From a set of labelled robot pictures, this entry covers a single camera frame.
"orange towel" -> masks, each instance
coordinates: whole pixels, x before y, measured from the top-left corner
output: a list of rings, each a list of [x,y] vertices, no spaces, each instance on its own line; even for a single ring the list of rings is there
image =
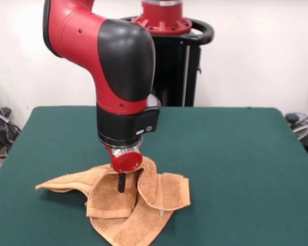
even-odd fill
[[[126,174],[124,193],[117,191],[117,182],[117,173],[104,165],[64,175],[35,188],[83,192],[88,198],[86,216],[112,245],[149,245],[174,210],[190,205],[188,179],[177,174],[157,174],[155,163],[147,157],[134,172]]]

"white wall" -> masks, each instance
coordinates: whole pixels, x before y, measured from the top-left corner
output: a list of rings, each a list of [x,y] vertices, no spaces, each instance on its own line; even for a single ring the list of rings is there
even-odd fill
[[[141,0],[97,0],[106,17],[141,13]],[[23,126],[39,105],[95,105],[91,76],[42,39],[43,0],[0,0],[0,105]],[[308,113],[308,0],[184,0],[210,23],[196,106],[263,106]]]

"table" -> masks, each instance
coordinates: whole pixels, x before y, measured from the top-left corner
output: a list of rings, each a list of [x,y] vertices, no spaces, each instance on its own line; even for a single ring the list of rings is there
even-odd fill
[[[190,179],[152,245],[308,246],[308,155],[278,110],[162,108],[142,153]],[[34,189],[108,162],[95,107],[34,109],[0,171],[0,245],[108,245],[83,194]]]

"red robot arm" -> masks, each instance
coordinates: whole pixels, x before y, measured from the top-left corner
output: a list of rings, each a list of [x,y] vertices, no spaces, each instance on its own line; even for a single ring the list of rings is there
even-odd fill
[[[157,126],[161,105],[150,95],[155,48],[145,28],[94,14],[93,2],[45,0],[43,37],[53,54],[91,73],[98,136],[123,174],[140,164],[142,134]]]

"metal ring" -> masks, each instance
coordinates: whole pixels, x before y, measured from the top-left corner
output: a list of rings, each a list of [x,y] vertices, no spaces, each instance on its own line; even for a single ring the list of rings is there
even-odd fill
[[[167,7],[167,6],[174,6],[177,4],[181,4],[182,0],[173,0],[173,1],[143,0],[143,3]]]

